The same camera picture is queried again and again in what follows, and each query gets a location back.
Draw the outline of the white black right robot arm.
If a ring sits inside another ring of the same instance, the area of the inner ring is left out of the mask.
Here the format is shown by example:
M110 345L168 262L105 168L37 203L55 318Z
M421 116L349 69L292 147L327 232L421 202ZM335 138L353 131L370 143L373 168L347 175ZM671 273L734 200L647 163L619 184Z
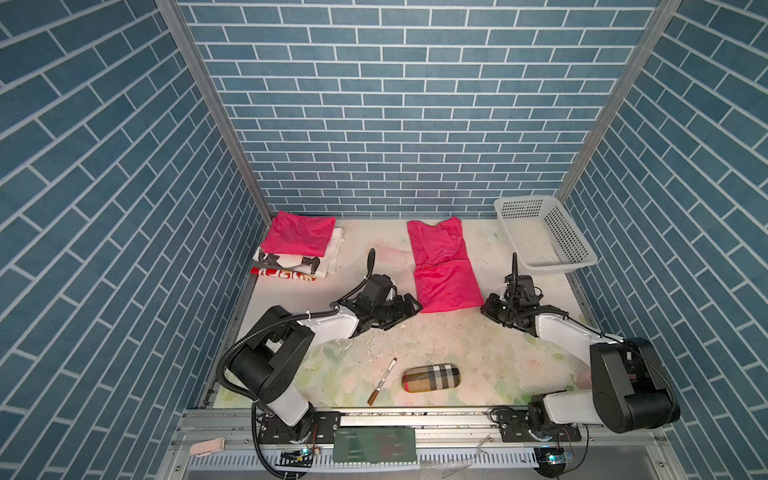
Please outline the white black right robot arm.
M563 309L542 303L543 293L512 257L505 290L490 294L481 313L494 323L558 346L589 368L590 386L538 394L527 403L526 435L539 442L580 438L580 425L621 434L672 424L681 406L652 343L589 327Z

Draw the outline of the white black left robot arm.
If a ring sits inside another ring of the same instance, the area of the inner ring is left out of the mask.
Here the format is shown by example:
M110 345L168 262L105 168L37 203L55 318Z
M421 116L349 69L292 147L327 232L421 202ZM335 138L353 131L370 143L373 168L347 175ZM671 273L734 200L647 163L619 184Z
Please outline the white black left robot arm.
M216 366L216 380L226 390L249 399L256 413L274 418L290 442L314 430L314 407L294 378L314 346L353 339L370 329L390 330L423 310L411 294L399 294L394 281L376 274L370 250L364 279L324 311L291 313L269 308L237 340Z

